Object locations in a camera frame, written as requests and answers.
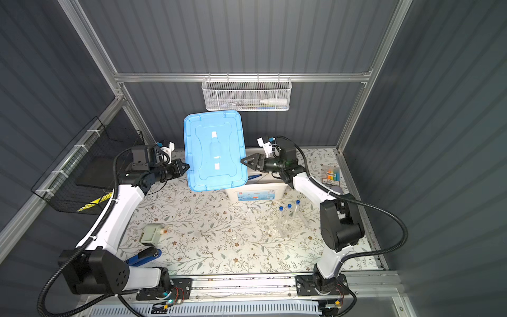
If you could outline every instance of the blue plastic lid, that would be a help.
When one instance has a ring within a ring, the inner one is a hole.
[[[241,116],[235,110],[188,115],[184,121],[189,187],[195,192],[243,186],[247,167]]]

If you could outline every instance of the floral tablecloth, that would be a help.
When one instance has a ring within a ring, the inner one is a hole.
[[[320,175],[322,165],[338,166],[333,149],[303,151],[312,175]],[[173,152],[173,157],[184,160],[185,153]],[[343,178],[340,185],[347,193]],[[154,185],[150,193],[161,186]],[[297,232],[281,237],[275,226],[279,207],[289,203],[295,206],[297,199],[309,228],[300,225]],[[160,223],[168,229],[157,245],[162,256],[145,266],[164,266],[172,275],[312,271],[324,247],[319,221],[318,208],[291,188],[278,201],[231,202],[223,190],[192,192],[185,176],[168,181],[161,191],[144,198],[130,220],[117,255],[128,259],[145,249],[139,243],[143,227]],[[354,246],[356,252],[370,250],[366,238]],[[361,257],[350,259],[343,269],[378,267],[373,257]]]

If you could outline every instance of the plastic storage box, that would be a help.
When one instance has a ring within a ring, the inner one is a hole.
[[[242,186],[247,167],[243,126],[234,110],[188,115],[184,121],[189,187],[195,192]]]
[[[246,156],[254,153],[264,154],[262,148],[247,149]],[[283,197],[287,184],[282,180],[278,180],[271,176],[271,173],[261,173],[258,170],[248,169],[248,176],[259,175],[261,176],[249,180],[246,185],[226,189],[227,196],[232,201],[265,201],[265,200],[279,200]]]

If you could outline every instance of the black bracket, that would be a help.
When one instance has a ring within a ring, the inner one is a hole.
[[[335,278],[335,283],[332,283],[331,287],[326,292],[318,292],[315,288],[315,282],[312,275],[296,275],[296,288],[298,290],[298,296],[345,296],[349,292],[344,288],[343,285],[347,285],[347,278],[345,275],[340,274]]]
[[[253,169],[264,172],[264,160],[266,155],[261,153],[255,153],[241,159],[241,164]]]
[[[355,199],[351,194],[343,195]],[[340,219],[338,213],[344,214]],[[355,245],[365,235],[359,208],[336,198],[320,203],[320,233],[325,244],[335,251]]]
[[[135,297],[136,300],[157,300],[158,298],[163,298],[164,292],[169,293],[169,291],[173,290],[173,294],[171,294],[171,299],[176,298],[176,289],[180,288],[178,299],[189,299],[190,291],[192,290],[192,279],[191,278],[171,278],[172,283],[170,285],[161,285],[159,284],[157,287],[153,287],[150,289],[142,289],[137,293]]]

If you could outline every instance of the box label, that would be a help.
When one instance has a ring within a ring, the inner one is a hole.
[[[262,191],[246,191],[238,193],[239,201],[248,201],[248,200],[271,200],[275,199],[275,191],[274,190],[262,190]]]
[[[322,183],[323,184],[327,184],[327,185],[336,185],[336,186],[340,186],[340,182],[339,181],[333,181],[333,180],[328,180],[328,179],[322,179]]]

